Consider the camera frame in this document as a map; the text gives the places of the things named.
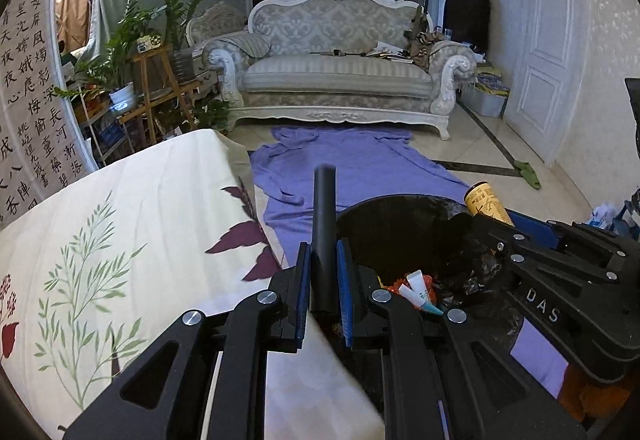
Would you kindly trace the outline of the long black tube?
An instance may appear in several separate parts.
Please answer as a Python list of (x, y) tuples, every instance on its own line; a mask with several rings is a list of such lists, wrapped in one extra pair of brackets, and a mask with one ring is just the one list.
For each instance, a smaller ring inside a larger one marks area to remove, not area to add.
[(317, 321), (331, 321), (337, 298), (335, 166), (314, 170), (314, 213), (311, 239), (311, 312)]

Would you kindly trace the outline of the purple cloth on floor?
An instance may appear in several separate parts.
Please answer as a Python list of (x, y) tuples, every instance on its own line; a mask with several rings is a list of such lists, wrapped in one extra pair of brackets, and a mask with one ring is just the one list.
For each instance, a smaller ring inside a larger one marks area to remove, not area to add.
[(314, 167), (336, 167), (339, 211), (391, 194), (424, 194), (463, 201), (468, 186), (409, 145), (402, 129), (274, 127), (276, 141), (250, 153), (254, 182), (268, 203), (264, 220), (293, 261), (311, 237)]

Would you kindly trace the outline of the black lined trash bin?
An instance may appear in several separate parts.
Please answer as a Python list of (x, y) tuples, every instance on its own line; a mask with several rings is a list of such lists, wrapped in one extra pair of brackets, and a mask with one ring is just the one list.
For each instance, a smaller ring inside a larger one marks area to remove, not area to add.
[(420, 316), (431, 349), (420, 369), (434, 376), (457, 423), (477, 420), (484, 408), (511, 410), (528, 397), (524, 370), (510, 355), (524, 319), (500, 292), (502, 266), (473, 233), (472, 217), (462, 204), (429, 195), (376, 197), (345, 209), (325, 234), (330, 243), (322, 252), (329, 261), (318, 275), (329, 292), (324, 300), (335, 308), (321, 328), (378, 413), (385, 411), (382, 356), (347, 347), (338, 316), (338, 240), (346, 241), (353, 268), (367, 267), (390, 285), (420, 270), (438, 309), (468, 315), (457, 334), (433, 313)]

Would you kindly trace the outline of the white panel door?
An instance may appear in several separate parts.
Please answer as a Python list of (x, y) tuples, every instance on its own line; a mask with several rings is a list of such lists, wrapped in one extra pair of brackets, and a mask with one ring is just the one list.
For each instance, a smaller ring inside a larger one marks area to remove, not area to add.
[(524, 0), (525, 29), (506, 122), (550, 165), (570, 126), (588, 31), (588, 0)]

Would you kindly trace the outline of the orange foam net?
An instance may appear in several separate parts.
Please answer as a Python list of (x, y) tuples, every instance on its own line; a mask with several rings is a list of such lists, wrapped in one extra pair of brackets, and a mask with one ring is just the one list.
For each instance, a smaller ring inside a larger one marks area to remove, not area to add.
[[(430, 297), (430, 301), (433, 304), (435, 304), (436, 301), (437, 301), (437, 294), (436, 294), (436, 292), (434, 290), (433, 278), (431, 277), (431, 275), (423, 275), (423, 281), (424, 281), (425, 287), (427, 289), (428, 297)], [(399, 287), (401, 285), (409, 286), (409, 283), (408, 283), (408, 281), (406, 279), (398, 279), (392, 285), (385, 285), (385, 288), (387, 290), (390, 290), (394, 294), (398, 294), (399, 293)]]

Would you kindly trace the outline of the wooden plant stand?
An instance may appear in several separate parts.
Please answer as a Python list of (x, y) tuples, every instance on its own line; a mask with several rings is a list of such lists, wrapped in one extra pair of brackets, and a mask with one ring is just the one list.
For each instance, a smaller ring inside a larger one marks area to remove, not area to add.
[[(171, 67), (169, 59), (171, 52), (171, 44), (163, 44), (160, 47), (141, 52), (141, 54), (132, 57), (132, 64), (140, 70), (142, 96), (134, 105), (134, 108), (127, 110), (123, 115), (117, 116), (117, 122), (122, 127), (126, 127), (128, 122), (135, 119), (138, 122), (143, 148), (157, 144), (160, 130), (156, 127), (154, 109), (167, 104), (167, 102), (176, 101), (183, 119), (189, 124), (190, 130), (196, 128), (194, 115), (188, 101), (193, 100), (193, 94), (200, 89), (200, 82), (195, 78), (188, 82), (178, 82), (177, 75), (174, 68)], [(151, 90), (149, 66), (154, 58), (160, 59), (165, 78), (162, 88)]]

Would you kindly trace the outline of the storage box with items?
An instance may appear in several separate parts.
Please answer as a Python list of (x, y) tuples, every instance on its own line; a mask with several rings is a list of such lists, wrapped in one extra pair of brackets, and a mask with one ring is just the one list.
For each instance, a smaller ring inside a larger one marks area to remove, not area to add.
[(509, 95), (510, 88), (503, 82), (500, 70), (480, 63), (472, 81), (462, 85), (460, 100), (479, 115), (500, 117)]

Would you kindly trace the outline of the green rag on floor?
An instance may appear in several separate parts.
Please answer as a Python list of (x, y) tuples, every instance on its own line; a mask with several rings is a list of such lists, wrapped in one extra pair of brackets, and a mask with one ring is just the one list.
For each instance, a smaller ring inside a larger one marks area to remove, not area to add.
[(527, 182), (529, 187), (535, 190), (541, 189), (540, 180), (534, 170), (534, 167), (528, 162), (514, 161), (513, 167), (518, 171), (518, 174)]

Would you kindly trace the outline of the calligraphy folding screen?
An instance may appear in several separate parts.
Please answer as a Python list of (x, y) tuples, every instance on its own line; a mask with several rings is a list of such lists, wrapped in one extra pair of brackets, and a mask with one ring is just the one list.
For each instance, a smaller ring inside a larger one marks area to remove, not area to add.
[(53, 0), (10, 0), (1, 15), (1, 226), (96, 171), (65, 87)]

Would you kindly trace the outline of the potted plant white pot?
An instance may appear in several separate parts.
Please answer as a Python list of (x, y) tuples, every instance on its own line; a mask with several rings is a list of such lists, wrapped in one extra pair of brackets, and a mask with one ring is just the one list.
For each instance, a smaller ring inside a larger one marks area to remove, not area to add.
[(53, 95), (58, 98), (93, 99), (107, 95), (117, 115), (134, 108), (136, 94), (129, 79), (127, 62), (134, 53), (140, 37), (155, 36), (158, 30), (151, 23), (165, 10), (165, 6), (141, 8), (134, 0), (127, 4), (116, 29), (105, 44), (102, 52), (89, 61), (78, 61), (74, 67), (73, 89), (54, 87)]

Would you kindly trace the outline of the ornate white sofa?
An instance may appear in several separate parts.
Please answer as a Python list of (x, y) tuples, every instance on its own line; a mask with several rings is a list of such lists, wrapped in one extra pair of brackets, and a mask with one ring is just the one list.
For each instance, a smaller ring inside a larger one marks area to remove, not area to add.
[(476, 59), (432, 26), (411, 0), (263, 0), (246, 30), (203, 43), (202, 62), (221, 74), (231, 124), (400, 123), (448, 139), (456, 90)]

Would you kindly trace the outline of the metal shelf rack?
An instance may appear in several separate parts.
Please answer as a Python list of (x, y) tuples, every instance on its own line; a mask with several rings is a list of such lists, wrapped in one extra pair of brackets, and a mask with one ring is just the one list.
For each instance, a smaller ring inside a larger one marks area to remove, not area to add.
[(122, 160), (134, 151), (110, 96), (78, 96), (72, 101), (72, 107), (81, 135), (100, 168)]

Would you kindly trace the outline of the white toothpaste tube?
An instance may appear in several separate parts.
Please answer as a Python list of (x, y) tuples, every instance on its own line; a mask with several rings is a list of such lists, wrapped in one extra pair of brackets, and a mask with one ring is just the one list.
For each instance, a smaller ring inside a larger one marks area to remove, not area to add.
[(431, 313), (435, 316), (442, 316), (444, 314), (442, 310), (433, 304), (421, 270), (409, 273), (406, 276), (406, 281), (401, 282), (398, 286), (397, 292), (421, 311)]

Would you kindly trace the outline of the yellow label dark bottle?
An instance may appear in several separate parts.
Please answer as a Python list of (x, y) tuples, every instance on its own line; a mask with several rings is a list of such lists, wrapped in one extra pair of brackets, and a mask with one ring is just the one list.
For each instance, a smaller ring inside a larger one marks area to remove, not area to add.
[(506, 208), (487, 181), (477, 182), (466, 191), (464, 203), (473, 216), (482, 214), (506, 223), (511, 227), (514, 226)]

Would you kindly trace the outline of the tall green plant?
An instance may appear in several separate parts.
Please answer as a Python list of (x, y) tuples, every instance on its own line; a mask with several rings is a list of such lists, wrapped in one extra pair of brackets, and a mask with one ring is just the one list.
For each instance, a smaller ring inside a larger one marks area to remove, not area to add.
[(165, 42), (172, 49), (183, 49), (186, 41), (186, 26), (195, 15), (203, 0), (163, 0), (166, 17)]

